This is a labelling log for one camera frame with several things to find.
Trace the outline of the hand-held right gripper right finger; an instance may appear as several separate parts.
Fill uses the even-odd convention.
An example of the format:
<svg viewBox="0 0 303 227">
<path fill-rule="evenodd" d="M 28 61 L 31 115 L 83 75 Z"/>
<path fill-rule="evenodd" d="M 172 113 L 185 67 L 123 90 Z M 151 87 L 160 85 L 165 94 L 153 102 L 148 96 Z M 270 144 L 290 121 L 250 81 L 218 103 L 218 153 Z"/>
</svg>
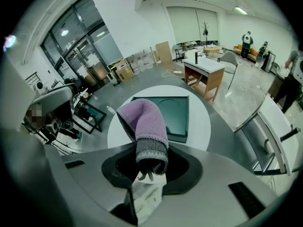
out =
<svg viewBox="0 0 303 227">
<path fill-rule="evenodd" d="M 250 222 L 275 200 L 274 192 L 235 161 L 171 145 L 162 222 L 167 227 L 235 227 Z"/>
</svg>

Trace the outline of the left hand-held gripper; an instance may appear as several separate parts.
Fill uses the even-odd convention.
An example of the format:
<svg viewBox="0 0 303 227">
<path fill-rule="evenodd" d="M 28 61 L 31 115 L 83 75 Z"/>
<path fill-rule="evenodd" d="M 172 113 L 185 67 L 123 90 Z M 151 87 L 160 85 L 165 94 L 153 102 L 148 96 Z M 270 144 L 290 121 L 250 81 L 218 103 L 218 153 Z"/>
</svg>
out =
<svg viewBox="0 0 303 227">
<path fill-rule="evenodd" d="M 9 61 L 3 63 L 3 155 L 19 198 L 39 212 L 80 211 L 80 188 L 52 147 L 19 131 L 34 92 Z"/>
</svg>

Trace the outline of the purple cloth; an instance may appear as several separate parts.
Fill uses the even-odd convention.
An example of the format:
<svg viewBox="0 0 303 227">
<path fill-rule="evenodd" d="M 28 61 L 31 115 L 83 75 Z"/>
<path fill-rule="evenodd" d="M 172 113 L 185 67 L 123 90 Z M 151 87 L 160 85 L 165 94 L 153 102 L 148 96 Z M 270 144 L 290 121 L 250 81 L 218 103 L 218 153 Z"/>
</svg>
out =
<svg viewBox="0 0 303 227">
<path fill-rule="evenodd" d="M 128 135 L 136 143 L 136 163 L 142 181 L 154 175 L 163 175 L 168 167 L 169 142 L 166 125 L 158 106 L 148 99 L 136 99 L 116 112 Z"/>
</svg>

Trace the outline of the dark green box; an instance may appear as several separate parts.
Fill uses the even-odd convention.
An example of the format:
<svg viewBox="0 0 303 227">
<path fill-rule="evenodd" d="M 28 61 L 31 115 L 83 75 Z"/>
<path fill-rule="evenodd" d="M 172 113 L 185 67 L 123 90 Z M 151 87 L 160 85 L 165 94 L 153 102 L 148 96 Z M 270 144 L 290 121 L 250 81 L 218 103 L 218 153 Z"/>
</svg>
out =
<svg viewBox="0 0 303 227">
<path fill-rule="evenodd" d="M 168 140 L 186 143 L 189 124 L 188 96 L 134 96 L 132 101 L 147 99 L 155 103 L 165 121 Z"/>
</svg>

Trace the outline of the brown cardboard box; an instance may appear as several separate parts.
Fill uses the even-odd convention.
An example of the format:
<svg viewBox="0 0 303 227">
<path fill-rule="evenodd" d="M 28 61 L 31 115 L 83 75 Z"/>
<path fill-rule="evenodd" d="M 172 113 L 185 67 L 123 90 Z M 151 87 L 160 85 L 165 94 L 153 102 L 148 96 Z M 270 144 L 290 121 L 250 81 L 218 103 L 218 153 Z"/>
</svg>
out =
<svg viewBox="0 0 303 227">
<path fill-rule="evenodd" d="M 116 73 L 122 82 L 130 80 L 134 77 L 134 73 L 126 60 L 121 60 L 115 64 Z"/>
</svg>

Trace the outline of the glass entrance door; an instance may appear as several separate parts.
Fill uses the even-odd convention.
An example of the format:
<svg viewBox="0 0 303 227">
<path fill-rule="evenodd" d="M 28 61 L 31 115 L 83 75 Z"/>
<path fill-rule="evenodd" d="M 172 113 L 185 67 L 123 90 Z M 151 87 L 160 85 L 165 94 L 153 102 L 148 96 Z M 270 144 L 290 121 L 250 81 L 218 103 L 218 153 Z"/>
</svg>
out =
<svg viewBox="0 0 303 227">
<path fill-rule="evenodd" d="M 47 32 L 41 48 L 63 80 L 93 93 L 107 82 L 122 59 L 93 0 L 77 0 Z"/>
</svg>

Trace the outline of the row of clear water jugs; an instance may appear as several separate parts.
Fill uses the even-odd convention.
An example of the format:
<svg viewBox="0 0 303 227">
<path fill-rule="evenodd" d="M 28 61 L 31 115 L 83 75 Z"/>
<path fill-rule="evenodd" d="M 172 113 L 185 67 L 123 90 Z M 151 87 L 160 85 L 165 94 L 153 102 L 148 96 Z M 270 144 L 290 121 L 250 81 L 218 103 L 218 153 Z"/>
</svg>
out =
<svg viewBox="0 0 303 227">
<path fill-rule="evenodd" d="M 128 58 L 128 62 L 134 75 L 138 75 L 141 72 L 151 69 L 155 64 L 153 54 L 146 51 L 131 55 Z"/>
</svg>

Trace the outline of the wooden board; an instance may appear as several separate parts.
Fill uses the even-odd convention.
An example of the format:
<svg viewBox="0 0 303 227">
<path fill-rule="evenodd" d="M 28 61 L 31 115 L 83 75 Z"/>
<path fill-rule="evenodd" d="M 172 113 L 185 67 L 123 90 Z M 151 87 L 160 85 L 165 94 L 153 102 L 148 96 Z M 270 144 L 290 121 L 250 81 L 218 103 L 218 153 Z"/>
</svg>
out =
<svg viewBox="0 0 303 227">
<path fill-rule="evenodd" d="M 171 64 L 173 62 L 168 41 L 156 44 L 155 47 L 158 57 L 162 63 Z"/>
</svg>

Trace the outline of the wooden cabinet with white basin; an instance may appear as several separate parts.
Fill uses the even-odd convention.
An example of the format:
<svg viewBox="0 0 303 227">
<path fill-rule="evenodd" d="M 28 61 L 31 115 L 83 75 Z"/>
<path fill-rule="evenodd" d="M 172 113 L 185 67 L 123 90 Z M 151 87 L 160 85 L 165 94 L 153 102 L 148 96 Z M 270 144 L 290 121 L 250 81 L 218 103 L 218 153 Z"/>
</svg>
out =
<svg viewBox="0 0 303 227">
<path fill-rule="evenodd" d="M 214 101 L 223 79 L 225 66 L 205 57 L 184 59 L 183 64 L 185 82 L 206 101 Z"/>
</svg>

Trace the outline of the white chair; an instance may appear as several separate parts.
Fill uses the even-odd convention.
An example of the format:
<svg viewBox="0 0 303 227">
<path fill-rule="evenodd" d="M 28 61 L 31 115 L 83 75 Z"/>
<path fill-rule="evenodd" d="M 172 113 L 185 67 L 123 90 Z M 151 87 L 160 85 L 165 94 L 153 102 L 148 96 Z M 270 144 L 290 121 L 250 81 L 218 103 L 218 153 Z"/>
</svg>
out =
<svg viewBox="0 0 303 227">
<path fill-rule="evenodd" d="M 175 51 L 175 61 L 182 61 L 185 57 L 186 50 L 177 44 L 173 46 L 173 50 Z"/>
</svg>

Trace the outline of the grey shell chair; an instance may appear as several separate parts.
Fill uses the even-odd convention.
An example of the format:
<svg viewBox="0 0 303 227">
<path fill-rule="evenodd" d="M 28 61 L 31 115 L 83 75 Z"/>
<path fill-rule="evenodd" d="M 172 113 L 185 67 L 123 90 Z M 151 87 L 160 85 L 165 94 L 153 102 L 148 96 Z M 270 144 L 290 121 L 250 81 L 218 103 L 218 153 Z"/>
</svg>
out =
<svg viewBox="0 0 303 227">
<path fill-rule="evenodd" d="M 221 57 L 217 59 L 217 62 L 224 65 L 225 73 L 232 75 L 232 79 L 228 86 L 227 92 L 224 95 L 224 97 L 228 97 L 231 94 L 230 87 L 234 80 L 239 63 L 237 61 L 236 55 L 232 52 L 225 52 Z"/>
</svg>

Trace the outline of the white roller blind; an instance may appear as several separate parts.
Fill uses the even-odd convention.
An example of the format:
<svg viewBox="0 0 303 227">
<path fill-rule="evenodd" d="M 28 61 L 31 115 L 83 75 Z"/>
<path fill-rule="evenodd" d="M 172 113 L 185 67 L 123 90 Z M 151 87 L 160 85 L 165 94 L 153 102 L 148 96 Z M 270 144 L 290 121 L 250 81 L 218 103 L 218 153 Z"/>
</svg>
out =
<svg viewBox="0 0 303 227">
<path fill-rule="evenodd" d="M 167 7 L 167 12 L 177 43 L 205 41 L 203 36 L 204 22 L 209 26 L 208 41 L 219 40 L 215 12 L 186 7 Z"/>
</svg>

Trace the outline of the orange sofa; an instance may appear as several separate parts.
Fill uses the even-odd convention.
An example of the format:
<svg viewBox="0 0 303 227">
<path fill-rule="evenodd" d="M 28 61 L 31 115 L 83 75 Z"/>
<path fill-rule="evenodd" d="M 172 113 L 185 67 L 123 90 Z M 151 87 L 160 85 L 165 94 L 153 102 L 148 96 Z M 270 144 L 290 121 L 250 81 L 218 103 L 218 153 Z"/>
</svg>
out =
<svg viewBox="0 0 303 227">
<path fill-rule="evenodd" d="M 242 45 L 236 45 L 233 47 L 233 52 L 240 55 L 242 51 Z M 248 55 L 247 55 L 247 59 L 253 62 L 257 61 L 257 56 L 258 56 L 258 52 L 252 48 L 249 49 Z"/>
</svg>

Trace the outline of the black coat rack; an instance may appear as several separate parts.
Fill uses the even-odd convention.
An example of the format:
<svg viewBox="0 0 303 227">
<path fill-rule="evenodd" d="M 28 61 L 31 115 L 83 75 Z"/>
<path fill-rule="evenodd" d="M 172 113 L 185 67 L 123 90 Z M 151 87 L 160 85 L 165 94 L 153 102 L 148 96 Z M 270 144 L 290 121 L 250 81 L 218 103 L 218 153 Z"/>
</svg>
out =
<svg viewBox="0 0 303 227">
<path fill-rule="evenodd" d="M 203 23 L 203 36 L 205 37 L 205 45 L 206 48 L 208 47 L 208 28 L 209 26 L 207 25 L 206 22 Z"/>
</svg>

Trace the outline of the black frame glass cabinet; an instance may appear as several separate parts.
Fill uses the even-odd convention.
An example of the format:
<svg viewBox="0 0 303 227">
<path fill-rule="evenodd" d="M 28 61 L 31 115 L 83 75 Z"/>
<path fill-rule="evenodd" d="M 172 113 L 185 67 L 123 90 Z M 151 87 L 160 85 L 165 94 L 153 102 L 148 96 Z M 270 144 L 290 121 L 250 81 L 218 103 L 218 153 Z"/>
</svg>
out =
<svg viewBox="0 0 303 227">
<path fill-rule="evenodd" d="M 88 134 L 94 131 L 102 132 L 101 123 L 107 114 L 84 99 L 74 104 L 71 121 Z"/>
</svg>

